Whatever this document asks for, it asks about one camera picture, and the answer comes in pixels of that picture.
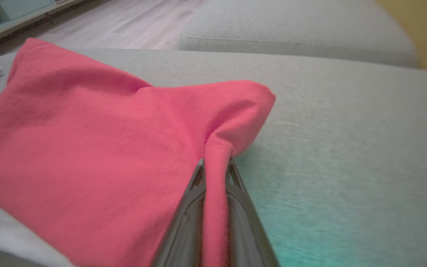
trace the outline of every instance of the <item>laminate floor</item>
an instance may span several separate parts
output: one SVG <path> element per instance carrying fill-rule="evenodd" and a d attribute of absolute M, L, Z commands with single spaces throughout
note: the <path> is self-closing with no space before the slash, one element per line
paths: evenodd
<path fill-rule="evenodd" d="M 87 0 L 0 40 L 0 55 L 29 37 L 71 48 L 177 49 L 207 0 Z"/>

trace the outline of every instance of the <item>white fabric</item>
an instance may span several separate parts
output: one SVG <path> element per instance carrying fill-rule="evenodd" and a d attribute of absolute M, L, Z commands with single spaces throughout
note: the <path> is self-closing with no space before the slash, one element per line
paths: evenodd
<path fill-rule="evenodd" d="M 66 257 L 1 208 L 0 250 L 48 267 L 73 267 Z"/>

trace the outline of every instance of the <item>pink fabric bag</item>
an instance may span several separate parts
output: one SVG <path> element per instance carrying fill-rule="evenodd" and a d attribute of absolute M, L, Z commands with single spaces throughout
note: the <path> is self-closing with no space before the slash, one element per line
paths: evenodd
<path fill-rule="evenodd" d="M 0 95 L 0 207 L 75 265 L 148 266 L 204 157 L 203 260 L 224 266 L 227 163 L 274 101 L 251 81 L 153 87 L 28 39 Z"/>

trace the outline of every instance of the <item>sofa cushion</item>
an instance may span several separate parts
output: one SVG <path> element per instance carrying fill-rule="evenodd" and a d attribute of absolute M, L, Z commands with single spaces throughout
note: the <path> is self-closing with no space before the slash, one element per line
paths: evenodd
<path fill-rule="evenodd" d="M 417 66 L 410 39 L 374 0 L 210 0 L 179 49 Z"/>
<path fill-rule="evenodd" d="M 250 79 L 277 95 L 236 161 L 282 266 L 427 266 L 427 71 L 301 56 L 76 52 L 154 86 Z M 13 58 L 0 57 L 5 71 Z M 1 223 L 0 238 L 21 227 Z M 5 250 L 21 255 L 21 244 Z"/>

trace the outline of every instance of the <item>red cloth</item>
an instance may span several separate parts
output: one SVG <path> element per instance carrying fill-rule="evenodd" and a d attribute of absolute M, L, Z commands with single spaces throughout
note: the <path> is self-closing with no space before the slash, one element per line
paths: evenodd
<path fill-rule="evenodd" d="M 0 95 L 0 207 L 78 266 L 148 266 L 204 157 L 203 256 L 223 266 L 227 163 L 274 101 L 251 81 L 153 87 L 28 39 Z"/>

